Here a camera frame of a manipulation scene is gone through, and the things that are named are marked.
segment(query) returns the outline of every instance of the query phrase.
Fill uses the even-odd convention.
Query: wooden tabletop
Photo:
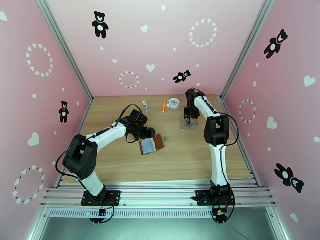
[[[162,113],[163,100],[178,98],[178,109],[167,108]],[[222,111],[216,95],[207,95],[210,103]],[[151,112],[145,113],[141,101],[146,100]],[[141,155],[138,142],[128,144],[119,138],[105,146],[97,155],[96,173],[102,182],[134,182],[161,180],[210,179],[212,166],[208,144],[203,137],[205,119],[200,114],[198,126],[193,130],[181,130],[179,118],[186,106],[184,95],[175,96],[116,96],[95,97],[87,115],[81,134],[87,135],[112,124],[128,104],[137,104],[147,116],[147,127],[153,127],[156,134],[165,136],[164,148],[155,153]],[[131,106],[124,114],[129,115]],[[234,141],[229,129],[228,143]],[[229,178],[249,178],[238,146],[226,149],[227,175]],[[75,182],[65,177],[65,183]]]

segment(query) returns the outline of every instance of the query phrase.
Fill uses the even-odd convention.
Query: pink wall
[[[297,240],[319,239],[319,8],[320,0],[276,0],[226,99],[259,179]],[[264,50],[281,29],[288,38],[267,59]],[[303,181],[301,193],[293,180],[282,183],[276,163]]]
[[[197,84],[219,94],[263,2],[47,1],[94,96],[184,94]],[[106,38],[95,35],[94,11],[105,14]]]
[[[53,163],[88,106],[35,0],[18,2],[0,0],[0,238],[5,240],[25,239],[45,189],[57,179]],[[62,100],[68,102],[66,123],[58,113]]]

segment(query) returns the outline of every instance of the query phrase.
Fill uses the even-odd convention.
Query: transparent holder
[[[194,129],[198,125],[197,119],[193,119],[193,118],[184,119],[183,116],[180,117],[179,122],[180,122],[180,129]]]

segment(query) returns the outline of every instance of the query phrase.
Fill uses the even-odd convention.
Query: black teddy bear decal
[[[177,76],[174,76],[172,79],[175,83],[179,83],[180,81],[185,81],[186,77],[190,76],[189,70],[186,70],[184,73],[179,72]]]
[[[96,36],[99,37],[101,34],[102,38],[106,38],[107,33],[106,30],[109,29],[108,25],[104,22],[104,13],[101,12],[94,12],[94,15],[96,17],[96,20],[92,22],[92,26],[95,26],[96,28]]]
[[[280,31],[280,33],[276,38],[275,37],[271,38],[270,44],[266,47],[266,49],[263,52],[264,54],[268,53],[266,58],[270,58],[274,54],[274,52],[278,53],[281,47],[280,43],[286,40],[287,38],[288,38],[288,35],[284,31],[284,29]]]
[[[69,114],[69,111],[67,109],[67,102],[61,101],[61,108],[59,110],[60,113],[60,122],[67,122],[67,115]]]
[[[287,167],[286,169],[279,163],[276,164],[276,167],[279,170],[274,169],[274,172],[279,178],[283,180],[282,183],[286,186],[292,185],[298,193],[301,193],[302,187],[304,186],[304,182],[293,176],[291,168]]]

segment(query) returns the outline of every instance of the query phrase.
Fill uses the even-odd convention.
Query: pencil
[[[163,100],[162,112],[164,112],[164,108],[166,107],[166,100]]]

